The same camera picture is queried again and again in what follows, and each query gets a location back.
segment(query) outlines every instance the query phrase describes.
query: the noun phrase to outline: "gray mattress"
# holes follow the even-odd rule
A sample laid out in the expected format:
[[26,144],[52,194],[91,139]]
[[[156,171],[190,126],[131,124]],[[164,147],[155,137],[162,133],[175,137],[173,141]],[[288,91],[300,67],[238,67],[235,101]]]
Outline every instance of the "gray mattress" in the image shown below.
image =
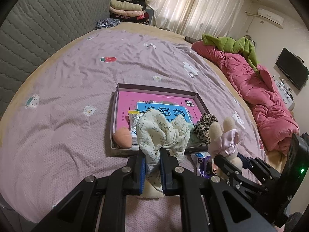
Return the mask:
[[21,84],[56,51],[109,18],[110,0],[19,0],[0,28],[0,118]]

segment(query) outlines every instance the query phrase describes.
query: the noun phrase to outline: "metal screw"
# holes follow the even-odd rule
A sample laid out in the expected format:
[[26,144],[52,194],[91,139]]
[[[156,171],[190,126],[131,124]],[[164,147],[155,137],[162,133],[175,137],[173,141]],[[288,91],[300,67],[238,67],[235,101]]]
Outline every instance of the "metal screw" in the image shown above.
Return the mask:
[[121,171],[124,172],[124,173],[129,173],[131,171],[131,168],[130,167],[123,167],[123,168],[121,168]]
[[183,167],[175,167],[174,170],[175,170],[176,173],[182,173],[184,171],[184,168]]
[[214,176],[211,177],[211,181],[214,182],[214,183],[218,183],[218,182],[220,182],[220,180],[221,180],[220,177],[217,176],[217,175],[214,175]]
[[95,177],[94,176],[92,176],[92,175],[89,175],[89,176],[87,176],[86,178],[85,178],[85,181],[86,182],[93,182],[95,180]]

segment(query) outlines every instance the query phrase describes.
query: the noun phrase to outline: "green blanket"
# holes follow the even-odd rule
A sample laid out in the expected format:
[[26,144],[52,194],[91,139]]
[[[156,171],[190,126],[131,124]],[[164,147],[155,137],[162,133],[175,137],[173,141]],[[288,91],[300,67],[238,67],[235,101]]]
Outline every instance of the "green blanket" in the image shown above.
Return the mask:
[[242,37],[238,41],[235,41],[231,37],[213,37],[211,35],[202,35],[204,45],[216,46],[220,51],[229,52],[233,54],[243,54],[247,63],[251,68],[258,72],[256,66],[258,64],[254,46],[247,38]]

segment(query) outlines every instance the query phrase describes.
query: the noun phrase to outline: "plush toy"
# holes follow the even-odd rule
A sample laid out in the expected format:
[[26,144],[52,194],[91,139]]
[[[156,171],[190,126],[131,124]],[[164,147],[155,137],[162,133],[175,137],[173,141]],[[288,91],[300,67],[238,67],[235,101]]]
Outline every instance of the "plush toy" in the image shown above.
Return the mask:
[[[240,171],[243,168],[243,163],[239,157],[237,157],[238,150],[237,144],[240,141],[238,130],[233,118],[227,117],[223,122],[224,131],[218,122],[214,122],[209,127],[209,137],[211,143],[208,146],[208,152],[212,158],[221,154]],[[222,178],[228,178],[219,168],[217,175]]]
[[115,143],[124,149],[129,149],[132,146],[132,136],[130,130],[126,127],[121,127],[113,133]]

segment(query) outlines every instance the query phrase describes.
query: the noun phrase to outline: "plastic package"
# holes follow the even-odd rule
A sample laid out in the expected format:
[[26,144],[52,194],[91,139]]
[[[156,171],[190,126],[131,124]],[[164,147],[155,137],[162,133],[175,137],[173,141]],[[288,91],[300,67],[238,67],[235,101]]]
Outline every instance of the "plastic package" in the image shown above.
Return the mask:
[[137,150],[139,149],[138,143],[137,143],[137,137],[136,137],[136,125],[137,122],[139,120],[139,118],[143,115],[143,113],[141,113],[138,110],[134,110],[134,111],[128,111],[129,114],[129,121],[130,121],[130,133],[132,136],[132,146],[131,149],[133,150]]
[[198,176],[210,178],[216,175],[218,167],[215,165],[209,153],[192,153],[191,158],[196,163],[196,173]]

